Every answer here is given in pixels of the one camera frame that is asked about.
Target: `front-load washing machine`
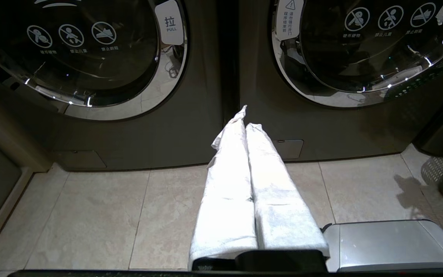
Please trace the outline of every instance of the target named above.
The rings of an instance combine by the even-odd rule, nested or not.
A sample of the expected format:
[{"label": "front-load washing machine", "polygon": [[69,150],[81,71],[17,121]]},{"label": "front-load washing machine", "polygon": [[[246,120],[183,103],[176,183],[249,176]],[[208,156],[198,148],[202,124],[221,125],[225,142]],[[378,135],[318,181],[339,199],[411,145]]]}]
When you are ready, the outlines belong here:
[{"label": "front-load washing machine", "polygon": [[66,170],[207,163],[223,126],[216,14],[214,0],[0,0],[0,103]]},{"label": "front-load washing machine", "polygon": [[443,107],[443,0],[247,0],[240,105],[283,159],[403,151]]}]

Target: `white towel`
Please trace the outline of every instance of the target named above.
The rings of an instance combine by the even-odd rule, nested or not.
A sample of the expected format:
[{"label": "white towel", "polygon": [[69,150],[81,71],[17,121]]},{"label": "white towel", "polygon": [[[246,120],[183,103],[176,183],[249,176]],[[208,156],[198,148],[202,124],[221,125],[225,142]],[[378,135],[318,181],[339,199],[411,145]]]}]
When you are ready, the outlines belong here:
[{"label": "white towel", "polygon": [[257,249],[251,172],[244,116],[246,106],[215,138],[216,155],[208,177],[192,237],[189,270],[198,258],[234,259]]},{"label": "white towel", "polygon": [[246,128],[259,249],[315,249],[329,246],[271,139],[260,124]]}]

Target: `pull label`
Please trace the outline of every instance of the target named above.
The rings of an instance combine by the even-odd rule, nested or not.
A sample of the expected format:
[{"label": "pull label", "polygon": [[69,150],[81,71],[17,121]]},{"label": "pull label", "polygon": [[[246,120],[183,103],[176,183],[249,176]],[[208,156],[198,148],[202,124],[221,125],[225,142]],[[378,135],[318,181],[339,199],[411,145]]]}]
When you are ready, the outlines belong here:
[{"label": "pull label", "polygon": [[176,0],[169,0],[155,7],[162,42],[170,45],[184,43],[181,12]]}]

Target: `washing machine door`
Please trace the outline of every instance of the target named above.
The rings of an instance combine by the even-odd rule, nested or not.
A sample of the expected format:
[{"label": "washing machine door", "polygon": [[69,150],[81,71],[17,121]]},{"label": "washing machine door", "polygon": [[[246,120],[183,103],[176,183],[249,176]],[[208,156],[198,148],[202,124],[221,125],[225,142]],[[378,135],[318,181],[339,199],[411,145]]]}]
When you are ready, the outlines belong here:
[{"label": "washing machine door", "polygon": [[272,27],[282,76],[323,105],[393,100],[443,72],[443,0],[278,0]]},{"label": "washing machine door", "polygon": [[0,0],[0,65],[66,115],[137,116],[182,73],[181,10],[177,0]]}]

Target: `tile floor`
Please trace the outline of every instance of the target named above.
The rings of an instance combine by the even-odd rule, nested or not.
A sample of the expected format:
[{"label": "tile floor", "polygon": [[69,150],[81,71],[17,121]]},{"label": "tile floor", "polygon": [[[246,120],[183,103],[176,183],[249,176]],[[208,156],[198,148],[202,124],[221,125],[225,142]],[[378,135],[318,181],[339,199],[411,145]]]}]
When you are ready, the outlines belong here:
[{"label": "tile floor", "polygon": [[[290,163],[319,226],[432,219],[443,159],[401,155]],[[185,269],[206,166],[36,174],[0,233],[0,277],[19,269]]]}]

